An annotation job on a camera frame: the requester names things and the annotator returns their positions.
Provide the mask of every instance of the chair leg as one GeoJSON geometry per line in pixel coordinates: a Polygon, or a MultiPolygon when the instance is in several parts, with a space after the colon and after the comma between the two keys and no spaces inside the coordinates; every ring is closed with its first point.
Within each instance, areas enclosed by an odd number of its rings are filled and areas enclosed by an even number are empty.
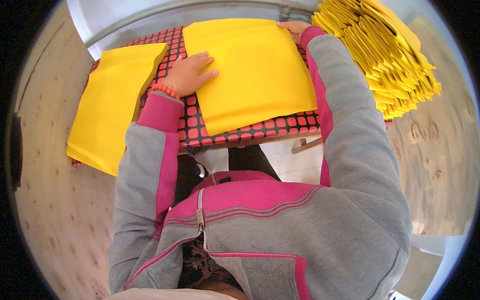
{"type": "Polygon", "coordinates": [[[312,141],[310,143],[307,143],[306,139],[300,139],[300,147],[293,148],[292,149],[292,154],[297,154],[297,153],[303,152],[305,150],[308,150],[310,148],[316,147],[316,146],[321,145],[321,144],[323,144],[323,140],[322,140],[321,137],[319,137],[318,139],[316,139],[315,141],[312,141]]]}

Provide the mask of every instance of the pink cuff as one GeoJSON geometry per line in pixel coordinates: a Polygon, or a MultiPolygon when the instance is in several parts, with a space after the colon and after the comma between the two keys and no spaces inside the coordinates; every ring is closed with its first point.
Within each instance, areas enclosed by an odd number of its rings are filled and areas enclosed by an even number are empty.
{"type": "Polygon", "coordinates": [[[310,26],[307,27],[301,34],[300,34],[300,45],[306,50],[308,43],[316,37],[316,36],[323,36],[325,31],[318,26],[310,26]]]}
{"type": "Polygon", "coordinates": [[[176,133],[179,119],[184,113],[185,106],[181,101],[150,92],[137,124],[163,132],[176,133]]]}

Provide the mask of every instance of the red bead bracelet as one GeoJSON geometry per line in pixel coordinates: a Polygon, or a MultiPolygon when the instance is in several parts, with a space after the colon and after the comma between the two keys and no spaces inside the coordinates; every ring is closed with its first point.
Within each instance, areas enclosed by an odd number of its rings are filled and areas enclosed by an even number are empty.
{"type": "Polygon", "coordinates": [[[177,93],[175,93],[174,91],[172,91],[171,88],[163,84],[154,84],[152,86],[152,91],[162,91],[170,97],[180,100],[180,97],[177,95],[177,93]]]}

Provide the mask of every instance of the hand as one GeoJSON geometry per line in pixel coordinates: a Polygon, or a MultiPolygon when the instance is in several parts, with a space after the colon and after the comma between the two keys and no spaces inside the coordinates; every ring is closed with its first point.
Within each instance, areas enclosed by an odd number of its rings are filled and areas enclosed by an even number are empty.
{"type": "Polygon", "coordinates": [[[211,62],[213,62],[213,57],[209,57],[207,51],[197,53],[186,59],[179,56],[162,84],[175,91],[180,98],[193,94],[205,83],[218,76],[217,70],[200,74],[200,70],[211,62]]]}
{"type": "Polygon", "coordinates": [[[295,43],[300,44],[300,35],[301,33],[311,26],[307,22],[302,21],[292,21],[292,22],[277,22],[278,27],[286,28],[290,31],[293,40],[295,43]]]}

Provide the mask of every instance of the yellow fabric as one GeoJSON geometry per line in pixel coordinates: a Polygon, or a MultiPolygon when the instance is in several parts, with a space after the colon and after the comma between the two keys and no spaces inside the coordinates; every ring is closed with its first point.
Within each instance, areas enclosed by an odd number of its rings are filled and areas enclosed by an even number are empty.
{"type": "Polygon", "coordinates": [[[197,91],[205,127],[215,135],[316,109],[309,71],[290,33],[275,21],[223,19],[183,29],[187,54],[208,51],[219,75],[197,91]]]}
{"type": "Polygon", "coordinates": [[[419,39],[378,0],[324,0],[318,7],[312,24],[344,43],[385,119],[440,95],[435,67],[420,53],[419,39]]]}
{"type": "Polygon", "coordinates": [[[102,53],[78,106],[68,156],[117,176],[125,133],[167,49],[166,44],[149,44],[102,53]]]}

